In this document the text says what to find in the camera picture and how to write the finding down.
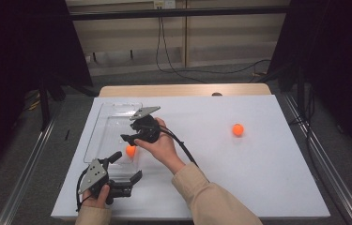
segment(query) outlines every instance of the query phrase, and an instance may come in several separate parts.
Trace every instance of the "transparent bin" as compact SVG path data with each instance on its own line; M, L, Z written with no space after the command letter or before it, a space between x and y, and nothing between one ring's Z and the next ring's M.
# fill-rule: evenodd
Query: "transparent bin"
M140 108L141 103L103 103L85 152L84 162L90 163L94 158L108 158L121 151L123 156L108 166L110 179L129 179L137 173L139 148L137 147L134 157L129 157L126 154L129 143L124 142L120 134L135 134L135 130L130 127L130 117Z

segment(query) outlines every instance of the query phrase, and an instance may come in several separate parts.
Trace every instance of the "hand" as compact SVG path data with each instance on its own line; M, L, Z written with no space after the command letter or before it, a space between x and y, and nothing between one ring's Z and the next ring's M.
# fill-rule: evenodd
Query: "hand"
M106 201L106 198L108 197L108 194L109 194L108 185L102 186L102 189L99 193L99 197L97 199L91 196L91 191L87 189L85 192L83 192L83 199L85 199L85 201L83 202L83 205L89 206L89 207L95 207L95 208L105 208L105 201Z
M161 128L165 129L166 124L164 121L160 118L155 119L158 121ZM144 142L139 139L134 140L134 142L150 152L155 159L163 163L173 174L176 174L185 166L185 163L176 154L173 138L168 134L161 132L158 140L154 143Z

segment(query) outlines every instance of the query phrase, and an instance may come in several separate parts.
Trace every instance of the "person's right hand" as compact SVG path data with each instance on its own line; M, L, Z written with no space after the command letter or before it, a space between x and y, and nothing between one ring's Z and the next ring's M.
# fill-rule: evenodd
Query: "person's right hand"
M161 128L166 129L166 124L160 118L155 118ZM134 142L149 151L152 156L159 162L163 163L169 170L176 174L181 168L185 166L185 163L178 157L176 153L175 144L173 138L168 134L161 132L158 140L154 143L144 142L136 139Z

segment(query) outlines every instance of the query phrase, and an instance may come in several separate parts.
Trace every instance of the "person's left hand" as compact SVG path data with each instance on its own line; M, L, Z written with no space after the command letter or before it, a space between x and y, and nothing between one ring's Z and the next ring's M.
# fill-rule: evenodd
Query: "person's left hand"
M108 197L109 194L109 186L104 185L102 186L102 189L99 193L99 197L95 199L93 196L91 196L91 191L87 189L85 192L83 192L83 199L86 199L82 205L84 206L89 206L89 207L95 207L95 208L105 208L105 201L106 198Z

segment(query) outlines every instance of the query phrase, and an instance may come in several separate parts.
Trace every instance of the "gray floor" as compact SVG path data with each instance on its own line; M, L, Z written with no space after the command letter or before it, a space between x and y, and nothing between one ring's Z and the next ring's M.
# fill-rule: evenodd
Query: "gray floor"
M248 65L227 65L216 67L199 67L198 69L215 70L215 71L235 71ZM257 65L256 71L266 71L268 62ZM205 81L206 83L248 83L257 80L252 73L253 69L248 69L238 73L212 74L205 72L180 72L183 76L190 76L195 79ZM189 79L181 78L174 73L163 73L157 70L145 72L128 72L121 74L112 74L107 76L94 76L93 82L95 90L100 90L105 85L121 84L158 84L158 83L198 83ZM286 104L284 96L277 88L277 83L270 82L268 86L271 92L276 95L281 108L283 109L287 121L293 120L289 107ZM80 95L76 91L64 87L68 93L66 100L62 103L61 111L54 125L50 140L46 143L42 152L33 177L28 184L28 189L23 194L21 204L13 218L12 224L68 224L65 221L50 217L54 207L55 200L65 179L69 164L72 160L74 151L77 147L78 140L82 134L85 120L88 116L92 104L91 97ZM30 156L39 135L41 123L41 113L39 108L33 111L24 111L11 133L11 141L8 143L6 151L0 156L0 212L8 199L23 166ZM334 163L337 171L345 180L352 191L352 140L337 128L337 121L333 119L318 99L316 101L316 111L312 121L314 132L319 137L320 142L326 149L329 157ZM291 126L291 130L300 146L307 164L312 170L315 177L313 163L305 144L305 138L298 126ZM327 203L331 217L320 219L284 219L273 220L263 219L264 224L352 224L343 204L337 197L334 189L331 187L329 180L323 174L317 162L319 172L324 177L324 184L317 180L317 185ZM116 224L126 224L125 221L117 221ZM191 224L190 222L139 222L133 221L130 224Z

